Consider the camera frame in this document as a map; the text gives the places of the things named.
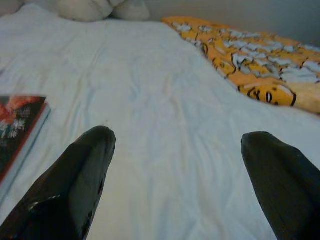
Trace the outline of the dark cover book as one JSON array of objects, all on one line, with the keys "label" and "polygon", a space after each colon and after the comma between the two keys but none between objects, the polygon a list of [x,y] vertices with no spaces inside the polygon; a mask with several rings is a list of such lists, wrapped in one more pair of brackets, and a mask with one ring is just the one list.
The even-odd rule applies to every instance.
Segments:
[{"label": "dark cover book", "polygon": [[0,204],[50,112],[44,95],[0,95]]}]

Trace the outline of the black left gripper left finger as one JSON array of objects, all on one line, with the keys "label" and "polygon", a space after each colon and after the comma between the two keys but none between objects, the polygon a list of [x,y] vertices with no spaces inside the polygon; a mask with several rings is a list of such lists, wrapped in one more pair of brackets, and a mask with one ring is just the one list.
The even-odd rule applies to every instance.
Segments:
[{"label": "black left gripper left finger", "polygon": [[0,226],[0,240],[86,240],[116,148],[95,126],[67,147]]}]

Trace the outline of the cream plush toy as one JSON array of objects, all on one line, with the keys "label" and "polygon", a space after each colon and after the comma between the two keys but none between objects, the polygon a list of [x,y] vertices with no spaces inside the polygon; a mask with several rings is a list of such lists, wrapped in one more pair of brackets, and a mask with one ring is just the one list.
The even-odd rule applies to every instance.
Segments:
[{"label": "cream plush toy", "polygon": [[113,17],[125,21],[146,21],[150,11],[144,0],[23,0],[77,22],[98,22]]}]

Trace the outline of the white mattress bed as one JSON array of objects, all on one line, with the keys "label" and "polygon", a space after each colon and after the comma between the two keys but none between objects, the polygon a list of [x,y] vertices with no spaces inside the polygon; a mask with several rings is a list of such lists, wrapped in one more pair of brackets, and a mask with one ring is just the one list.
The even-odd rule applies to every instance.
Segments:
[{"label": "white mattress bed", "polygon": [[87,240],[277,240],[243,162],[264,131],[320,168],[320,117],[236,91],[159,22],[62,19],[35,4],[0,17],[0,95],[51,108],[9,192],[0,225],[80,135],[116,147]]}]

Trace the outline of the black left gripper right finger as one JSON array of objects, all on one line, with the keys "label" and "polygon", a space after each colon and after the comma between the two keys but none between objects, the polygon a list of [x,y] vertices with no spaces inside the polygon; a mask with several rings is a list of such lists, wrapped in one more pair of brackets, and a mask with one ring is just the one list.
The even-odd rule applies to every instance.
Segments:
[{"label": "black left gripper right finger", "polygon": [[320,240],[320,169],[264,131],[245,133],[241,154],[277,240]]}]

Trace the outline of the yellow cartoon egg blanket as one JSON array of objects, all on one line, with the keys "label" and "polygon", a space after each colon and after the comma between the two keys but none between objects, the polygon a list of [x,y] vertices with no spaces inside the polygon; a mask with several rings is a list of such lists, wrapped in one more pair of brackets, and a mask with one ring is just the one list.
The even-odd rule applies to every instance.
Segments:
[{"label": "yellow cartoon egg blanket", "polygon": [[243,95],[320,115],[320,47],[187,16],[161,20]]}]

